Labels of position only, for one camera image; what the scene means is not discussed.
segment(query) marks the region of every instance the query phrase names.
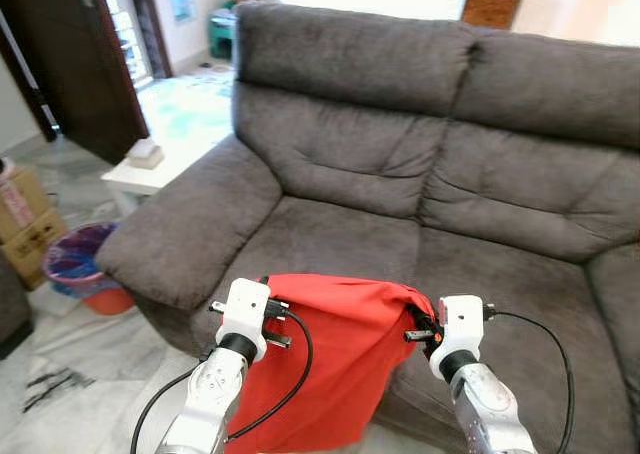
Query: door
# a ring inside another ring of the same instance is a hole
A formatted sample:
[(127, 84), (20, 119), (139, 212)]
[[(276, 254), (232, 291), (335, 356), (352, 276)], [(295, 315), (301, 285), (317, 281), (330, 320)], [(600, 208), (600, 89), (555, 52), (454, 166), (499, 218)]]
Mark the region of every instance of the door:
[(149, 133), (105, 0), (0, 0), (60, 131), (115, 164)]

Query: red cloth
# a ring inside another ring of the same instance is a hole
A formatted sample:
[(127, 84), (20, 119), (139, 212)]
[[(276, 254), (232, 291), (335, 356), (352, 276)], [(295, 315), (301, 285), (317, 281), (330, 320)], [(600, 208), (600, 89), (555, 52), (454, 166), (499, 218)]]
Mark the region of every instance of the red cloth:
[[(433, 319), (431, 303), (410, 287), (365, 279), (287, 274), (271, 276), (269, 286), (272, 297), (290, 302), (311, 332), (311, 373), (280, 411), (230, 442), (225, 453), (304, 452), (357, 442), (391, 371), (415, 348), (403, 339), (404, 331), (415, 329), (407, 304)], [(251, 367), (229, 434), (273, 407), (304, 370), (307, 344), (297, 324), (269, 321), (267, 329), (292, 337), (293, 345), (269, 346)]]

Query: tiled floor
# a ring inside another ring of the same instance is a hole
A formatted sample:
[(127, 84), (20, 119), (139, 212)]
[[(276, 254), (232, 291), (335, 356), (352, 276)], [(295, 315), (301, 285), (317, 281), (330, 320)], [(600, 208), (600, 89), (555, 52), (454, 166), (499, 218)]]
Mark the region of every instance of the tiled floor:
[[(188, 141), (190, 136), (200, 136), (198, 142), (217, 142), (221, 126), (229, 125), (227, 89), (232, 73), (220, 68), (211, 76), (211, 71), (199, 70), (140, 93), (158, 142)], [(99, 180), (110, 168), (104, 161), (64, 139), (27, 144), (11, 155), (36, 168), (71, 227), (118, 219), (119, 212)], [(101, 317), (48, 284), (30, 293), (29, 300), (35, 333), (0, 362), (0, 454), (128, 452), (135, 422), (148, 399), (195, 360), (169, 347), (136, 308)], [(183, 383), (151, 411), (140, 438), (140, 454), (154, 452), (184, 393)], [(441, 453), (375, 425), (361, 443), (336, 452)]]

